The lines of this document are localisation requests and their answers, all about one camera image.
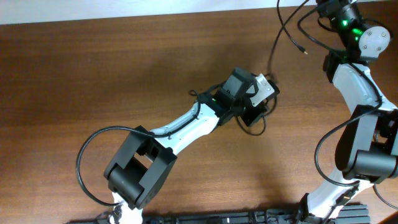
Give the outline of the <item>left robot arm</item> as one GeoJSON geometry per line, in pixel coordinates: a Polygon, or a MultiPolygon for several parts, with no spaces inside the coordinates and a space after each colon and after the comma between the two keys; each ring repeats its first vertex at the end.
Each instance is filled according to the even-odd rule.
{"type": "Polygon", "coordinates": [[[144,207],[158,194],[177,156],[198,138],[232,118],[247,127],[265,118],[266,103],[279,89],[264,75],[236,67],[227,80],[202,93],[181,117],[163,127],[129,129],[127,138],[104,170],[115,206],[110,223],[141,223],[144,207]]]}

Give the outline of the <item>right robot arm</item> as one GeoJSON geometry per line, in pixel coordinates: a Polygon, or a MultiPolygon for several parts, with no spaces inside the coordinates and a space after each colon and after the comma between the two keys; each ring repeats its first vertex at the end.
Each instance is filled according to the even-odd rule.
{"type": "Polygon", "coordinates": [[[323,183],[303,196],[294,223],[365,222],[350,201],[397,177],[397,106],[374,82],[369,62],[378,59],[392,42],[383,23],[363,17],[355,1],[318,1],[314,8],[326,18],[328,30],[338,34],[343,49],[328,49],[323,71],[341,93],[350,119],[335,149],[335,168],[323,183]]]}

